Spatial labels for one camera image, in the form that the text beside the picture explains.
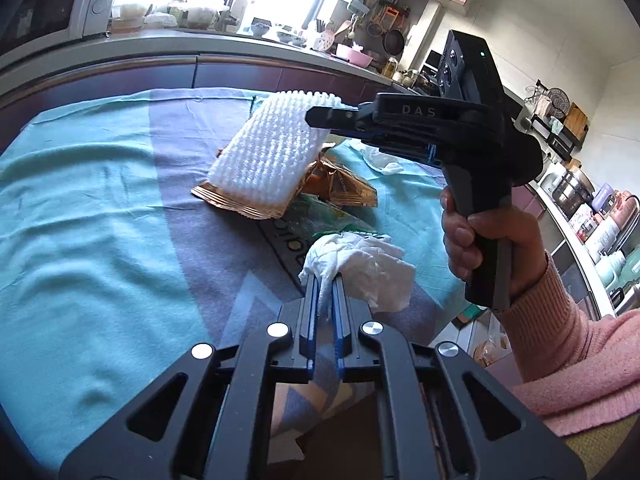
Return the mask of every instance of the black gripper handle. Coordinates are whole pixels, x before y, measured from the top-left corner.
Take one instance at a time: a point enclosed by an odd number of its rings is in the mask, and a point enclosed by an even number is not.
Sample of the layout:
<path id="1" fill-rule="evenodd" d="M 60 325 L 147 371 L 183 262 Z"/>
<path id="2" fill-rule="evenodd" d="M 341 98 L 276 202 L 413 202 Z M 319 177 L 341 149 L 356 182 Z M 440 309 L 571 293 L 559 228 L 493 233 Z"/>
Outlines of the black gripper handle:
<path id="1" fill-rule="evenodd" d="M 473 213 L 511 205 L 511 181 L 490 171 L 474 172 L 458 166 L 444 166 L 443 172 L 456 202 L 457 211 L 467 218 Z M 482 253 L 482 264 L 466 281 L 465 298 L 494 310 L 510 306 L 510 240 L 487 240 L 476 235 L 475 245 Z"/>

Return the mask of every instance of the pot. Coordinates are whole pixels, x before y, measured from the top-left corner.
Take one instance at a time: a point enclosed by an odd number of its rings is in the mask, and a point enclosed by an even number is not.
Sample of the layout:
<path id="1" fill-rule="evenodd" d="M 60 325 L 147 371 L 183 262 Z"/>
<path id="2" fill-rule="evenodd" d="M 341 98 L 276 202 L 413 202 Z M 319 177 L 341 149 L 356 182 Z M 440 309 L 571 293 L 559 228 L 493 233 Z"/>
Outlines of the pot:
<path id="1" fill-rule="evenodd" d="M 390 30 L 382 39 L 382 46 L 390 56 L 397 57 L 404 50 L 404 36 L 399 30 Z"/>
<path id="2" fill-rule="evenodd" d="M 571 218 L 582 204 L 591 203 L 594 191 L 585 174 L 575 168 L 564 173 L 551 197 L 567 218 Z"/>

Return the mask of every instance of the cutting board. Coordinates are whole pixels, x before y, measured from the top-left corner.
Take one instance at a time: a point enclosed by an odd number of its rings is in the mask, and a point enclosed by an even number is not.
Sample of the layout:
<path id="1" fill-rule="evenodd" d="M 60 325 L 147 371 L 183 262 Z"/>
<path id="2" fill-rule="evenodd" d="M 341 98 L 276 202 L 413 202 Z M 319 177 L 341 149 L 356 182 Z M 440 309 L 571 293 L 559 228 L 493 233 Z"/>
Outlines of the cutting board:
<path id="1" fill-rule="evenodd" d="M 587 136 L 587 116 L 575 103 L 571 103 L 569 113 L 564 118 L 564 126 L 574 134 L 580 143 L 584 142 L 584 137 Z"/>

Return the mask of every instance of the white cloth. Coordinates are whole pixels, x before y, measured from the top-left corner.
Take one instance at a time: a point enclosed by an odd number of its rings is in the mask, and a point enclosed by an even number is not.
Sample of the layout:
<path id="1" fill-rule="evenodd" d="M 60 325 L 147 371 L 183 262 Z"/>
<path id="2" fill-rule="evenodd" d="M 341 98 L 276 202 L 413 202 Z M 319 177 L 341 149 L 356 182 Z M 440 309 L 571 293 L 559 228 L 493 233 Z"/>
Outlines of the white cloth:
<path id="1" fill-rule="evenodd" d="M 398 312 L 409 305 L 415 267 L 402 261 L 404 251 L 390 241 L 348 232 L 323 236 L 306 254 L 300 282 L 306 285 L 313 275 L 320 281 L 321 311 L 330 307 L 332 281 L 340 272 L 347 296 L 367 301 L 372 312 Z"/>

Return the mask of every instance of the frying pan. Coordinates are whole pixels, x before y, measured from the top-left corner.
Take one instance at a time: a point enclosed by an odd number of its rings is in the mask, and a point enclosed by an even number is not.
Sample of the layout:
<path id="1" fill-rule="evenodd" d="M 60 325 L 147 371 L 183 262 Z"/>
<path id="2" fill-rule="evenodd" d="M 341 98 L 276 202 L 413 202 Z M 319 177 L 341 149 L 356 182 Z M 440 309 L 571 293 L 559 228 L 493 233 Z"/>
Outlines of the frying pan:
<path id="1" fill-rule="evenodd" d="M 404 36 L 399 30 L 390 30 L 382 39 L 382 46 L 390 56 L 400 56 L 404 50 Z"/>

